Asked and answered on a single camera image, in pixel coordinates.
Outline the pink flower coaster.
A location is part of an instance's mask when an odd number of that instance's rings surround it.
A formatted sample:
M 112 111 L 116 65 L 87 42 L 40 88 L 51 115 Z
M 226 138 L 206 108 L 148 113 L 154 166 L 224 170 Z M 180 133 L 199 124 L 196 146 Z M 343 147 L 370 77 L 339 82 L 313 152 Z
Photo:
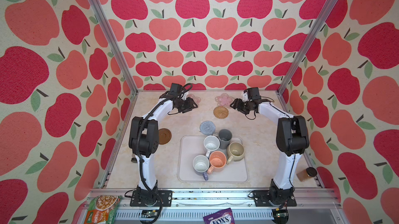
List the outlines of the pink flower coaster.
M 199 105 L 200 104 L 200 102 L 201 102 L 201 98 L 200 97 L 197 97 L 197 96 L 195 96 L 194 94 L 188 94 L 188 96 L 187 97 L 190 97 L 190 98 L 192 98 L 193 100 L 194 100 L 194 102 L 197 104 L 197 105 Z
M 215 97 L 215 101 L 218 106 L 220 107 L 229 107 L 233 102 L 235 98 L 231 97 L 227 93 L 223 93 L 220 96 Z

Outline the tan round rattan coaster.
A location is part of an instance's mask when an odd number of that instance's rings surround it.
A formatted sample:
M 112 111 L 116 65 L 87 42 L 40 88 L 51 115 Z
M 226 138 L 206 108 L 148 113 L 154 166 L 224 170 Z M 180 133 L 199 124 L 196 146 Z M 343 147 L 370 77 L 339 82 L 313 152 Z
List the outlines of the tan round rattan coaster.
M 213 114 L 217 119 L 225 119 L 229 115 L 229 111 L 226 107 L 218 106 L 213 110 Z

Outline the grey round woven coaster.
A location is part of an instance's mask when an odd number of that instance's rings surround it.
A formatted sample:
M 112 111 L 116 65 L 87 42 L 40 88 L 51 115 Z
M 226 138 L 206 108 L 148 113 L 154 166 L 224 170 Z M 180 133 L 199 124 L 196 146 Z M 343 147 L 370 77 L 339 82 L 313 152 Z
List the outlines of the grey round woven coaster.
M 199 126 L 199 131 L 206 136 L 212 136 L 216 131 L 216 126 L 212 121 L 204 121 Z

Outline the brown round wooden coaster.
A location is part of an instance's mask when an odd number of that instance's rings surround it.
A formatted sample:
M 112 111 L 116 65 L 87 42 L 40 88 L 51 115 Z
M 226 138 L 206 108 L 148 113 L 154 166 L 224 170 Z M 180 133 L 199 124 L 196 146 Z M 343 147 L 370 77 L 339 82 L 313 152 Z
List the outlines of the brown round wooden coaster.
M 171 131 L 167 128 L 161 128 L 159 130 L 159 143 L 160 145 L 165 145 L 170 142 L 172 138 Z

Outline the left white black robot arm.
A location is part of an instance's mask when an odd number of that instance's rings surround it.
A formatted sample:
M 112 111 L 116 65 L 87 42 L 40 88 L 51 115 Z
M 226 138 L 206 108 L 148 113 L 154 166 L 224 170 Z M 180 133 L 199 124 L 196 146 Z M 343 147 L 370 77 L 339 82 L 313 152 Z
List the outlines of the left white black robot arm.
M 133 198 L 147 206 L 162 204 L 158 194 L 158 181 L 155 176 L 154 154 L 160 144 L 159 123 L 174 109 L 186 113 L 198 107 L 188 96 L 193 85 L 173 83 L 169 91 L 162 94 L 157 104 L 142 117 L 131 121 L 129 147 L 139 166 L 139 184 Z

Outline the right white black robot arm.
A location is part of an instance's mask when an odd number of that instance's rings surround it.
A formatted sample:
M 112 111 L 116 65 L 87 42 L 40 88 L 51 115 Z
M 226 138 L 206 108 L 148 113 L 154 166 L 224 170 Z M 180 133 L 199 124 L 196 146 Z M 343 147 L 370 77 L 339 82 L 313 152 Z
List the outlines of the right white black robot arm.
M 247 101 L 236 98 L 230 107 L 245 115 L 251 111 L 259 113 L 277 125 L 276 145 L 280 157 L 277 173 L 271 180 L 265 199 L 272 206 L 287 203 L 294 196 L 294 174 L 298 162 L 310 145 L 305 118 L 286 113 L 262 98 Z

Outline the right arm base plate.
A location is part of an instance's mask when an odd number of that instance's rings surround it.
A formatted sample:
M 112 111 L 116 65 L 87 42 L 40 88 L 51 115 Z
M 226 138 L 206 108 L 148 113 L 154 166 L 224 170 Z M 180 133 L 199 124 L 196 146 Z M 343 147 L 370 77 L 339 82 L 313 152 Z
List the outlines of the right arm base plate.
M 254 190 L 249 195 L 257 207 L 296 207 L 297 202 L 291 190 Z

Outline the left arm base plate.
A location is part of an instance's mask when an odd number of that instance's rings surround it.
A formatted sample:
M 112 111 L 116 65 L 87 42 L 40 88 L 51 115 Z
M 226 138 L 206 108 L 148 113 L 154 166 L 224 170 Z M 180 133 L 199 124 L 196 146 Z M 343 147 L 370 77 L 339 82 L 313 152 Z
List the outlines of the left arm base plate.
M 171 190 L 159 190 L 156 192 L 157 197 L 151 192 L 143 189 L 136 189 L 133 192 L 130 206 L 131 207 L 170 207 L 172 201 Z

